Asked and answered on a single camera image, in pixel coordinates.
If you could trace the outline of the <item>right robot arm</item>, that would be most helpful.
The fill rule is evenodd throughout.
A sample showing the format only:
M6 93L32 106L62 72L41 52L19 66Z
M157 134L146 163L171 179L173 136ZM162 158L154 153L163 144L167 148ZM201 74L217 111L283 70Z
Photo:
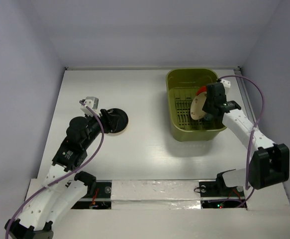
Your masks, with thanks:
M288 181L289 148L266 137L235 101L228 101L222 83L206 86L206 101L202 109L221 120L247 148L246 167L224 172L222 179L215 182L214 188L219 195L228 194L235 186L251 186L259 190Z

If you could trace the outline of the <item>orange plate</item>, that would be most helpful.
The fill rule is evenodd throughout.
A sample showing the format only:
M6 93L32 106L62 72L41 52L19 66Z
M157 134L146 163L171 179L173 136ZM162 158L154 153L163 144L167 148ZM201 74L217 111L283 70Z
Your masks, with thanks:
M197 91L196 93L196 96L202 94L202 93L206 93L207 89L206 89L206 86L202 86L199 88L199 90Z

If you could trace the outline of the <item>cream floral plate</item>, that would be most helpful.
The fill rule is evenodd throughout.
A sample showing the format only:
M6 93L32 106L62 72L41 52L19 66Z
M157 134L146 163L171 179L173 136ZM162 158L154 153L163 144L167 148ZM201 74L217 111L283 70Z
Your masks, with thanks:
M202 109L206 101L206 92L195 96L190 107L190 116L193 120L200 120L205 117L206 112Z

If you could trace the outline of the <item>beige plate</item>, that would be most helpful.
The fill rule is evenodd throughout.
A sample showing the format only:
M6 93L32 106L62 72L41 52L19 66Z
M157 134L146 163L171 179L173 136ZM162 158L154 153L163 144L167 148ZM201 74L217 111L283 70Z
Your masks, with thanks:
M127 130L127 129L124 129L124 130L122 130L122 131L120 131L120 132L108 133L107 135L108 135L108 136L119 136L119 135L123 134L126 130Z

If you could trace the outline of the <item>black plate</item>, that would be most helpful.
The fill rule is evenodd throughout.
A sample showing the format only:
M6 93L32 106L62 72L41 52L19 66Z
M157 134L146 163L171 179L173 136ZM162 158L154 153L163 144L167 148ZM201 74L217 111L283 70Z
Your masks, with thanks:
M128 122L129 122L127 113L121 109L118 109L118 108L113 108L113 111L115 111L120 116L120 120L119 120L119 129L120 130L119 131L126 129Z

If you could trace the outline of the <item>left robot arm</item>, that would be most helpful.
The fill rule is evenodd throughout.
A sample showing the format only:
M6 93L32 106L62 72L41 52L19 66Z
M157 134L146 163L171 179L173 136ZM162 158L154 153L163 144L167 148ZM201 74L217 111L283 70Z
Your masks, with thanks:
M88 163L87 149L98 135L125 130L128 116L121 109L88 112L75 117L66 130L43 186L24 202L5 225L6 237L51 239L53 229L82 197L95 194L96 177L82 171Z

